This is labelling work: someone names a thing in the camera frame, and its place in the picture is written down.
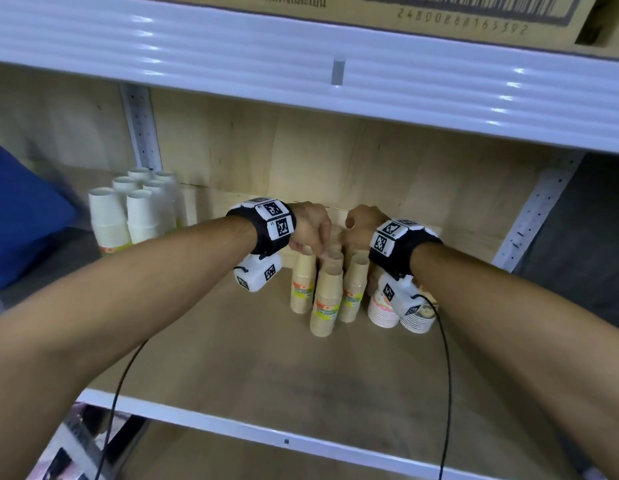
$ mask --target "wooden wall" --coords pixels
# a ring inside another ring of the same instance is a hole
[[[518,141],[153,89],[163,166],[183,183],[378,205],[491,260],[554,149]]]
[[[344,210],[367,203],[433,226],[489,261],[554,151],[185,91],[151,97],[163,167],[196,186],[185,188],[189,223],[253,195]],[[0,144],[81,198],[134,165],[109,80],[0,64]]]

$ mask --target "barcode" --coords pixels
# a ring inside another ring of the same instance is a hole
[[[522,22],[568,25],[580,0],[365,0],[512,18]]]

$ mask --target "person's left hand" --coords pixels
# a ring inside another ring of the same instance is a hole
[[[309,246],[314,254],[321,257],[330,241],[332,222],[320,203],[300,202],[288,204],[296,216],[296,229],[289,239],[289,247],[301,252]]]

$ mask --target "forearm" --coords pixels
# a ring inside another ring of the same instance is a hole
[[[610,478],[619,478],[619,330],[446,246],[418,246],[411,269],[456,325],[515,374]]]
[[[0,479],[24,478],[80,391],[176,321],[256,244],[225,217],[137,244],[0,317]]]

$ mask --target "black cable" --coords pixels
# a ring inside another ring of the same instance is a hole
[[[109,420],[109,424],[107,425],[107,432],[105,433],[105,444],[103,444],[103,453],[101,454],[101,460],[100,460],[100,463],[98,463],[98,470],[96,471],[96,476],[94,477],[94,480],[98,480],[98,478],[100,478],[101,471],[103,469],[103,466],[105,465],[105,457],[107,455],[107,446],[109,444],[109,437],[112,434],[113,416],[114,416],[113,413],[114,413],[114,411],[116,409],[116,403],[118,401],[118,395],[121,393],[122,382],[125,380],[125,377],[127,376],[127,372],[129,371],[129,368],[131,367],[131,364],[134,363],[134,359],[136,359],[136,356],[138,355],[138,353],[141,350],[143,350],[143,347],[145,346],[146,343],[147,343],[147,341],[145,340],[145,342],[143,342],[140,345],[140,347],[138,347],[136,349],[136,352],[134,352],[134,355],[132,355],[131,359],[129,359],[127,367],[125,367],[125,370],[123,371],[123,373],[121,375],[121,380],[118,381],[118,387],[116,388],[116,394],[113,395],[112,411],[110,412],[110,420]]]
[[[445,330],[443,330],[443,322],[441,322],[441,317],[436,311],[436,307],[429,298],[421,294],[418,294],[413,298],[418,297],[423,298],[434,311],[436,321],[438,322],[438,326],[441,329],[443,346],[445,346],[445,360],[447,361],[447,423],[445,424],[445,443],[443,444],[443,454],[441,455],[441,468],[438,471],[438,480],[442,480],[443,469],[445,468],[445,459],[447,458],[447,447],[450,444],[450,427],[452,425],[452,364],[450,363],[450,348],[447,345],[447,337],[445,337]]]

